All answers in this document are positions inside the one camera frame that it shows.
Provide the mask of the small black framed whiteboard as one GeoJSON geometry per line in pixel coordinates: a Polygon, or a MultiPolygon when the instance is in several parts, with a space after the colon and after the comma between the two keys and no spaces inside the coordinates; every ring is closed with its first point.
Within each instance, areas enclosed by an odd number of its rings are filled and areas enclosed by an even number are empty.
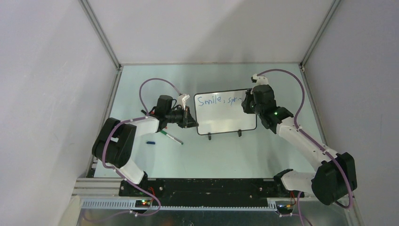
{"type": "Polygon", "coordinates": [[[241,106],[246,89],[197,93],[194,109],[199,135],[255,130],[257,116],[244,113],[241,106]]]}

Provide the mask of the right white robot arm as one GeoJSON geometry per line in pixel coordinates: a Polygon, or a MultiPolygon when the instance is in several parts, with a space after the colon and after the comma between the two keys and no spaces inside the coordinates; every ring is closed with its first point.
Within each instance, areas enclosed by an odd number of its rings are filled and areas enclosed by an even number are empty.
{"type": "Polygon", "coordinates": [[[313,167],[313,173],[286,169],[274,176],[274,192],[285,197],[292,191],[314,195],[322,204],[330,205],[357,189],[354,158],[339,154],[321,145],[295,123],[294,115],[277,106],[274,91],[269,85],[257,85],[245,92],[241,103],[244,113],[255,114],[262,125],[293,145],[313,167]]]}

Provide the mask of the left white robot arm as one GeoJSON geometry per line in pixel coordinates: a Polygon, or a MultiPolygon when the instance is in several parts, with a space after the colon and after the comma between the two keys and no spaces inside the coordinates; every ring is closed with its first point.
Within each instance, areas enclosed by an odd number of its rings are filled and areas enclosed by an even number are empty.
{"type": "Polygon", "coordinates": [[[93,156],[99,159],[105,168],[114,169],[125,180],[132,182],[130,189],[137,196],[147,194],[149,184],[143,180],[147,174],[131,157],[135,139],[163,132],[171,123],[183,129],[197,127],[198,123],[186,104],[189,97],[188,94],[181,94],[174,99],[168,95],[161,95],[157,104],[143,117],[125,121],[108,118],[93,144],[93,156]]]}

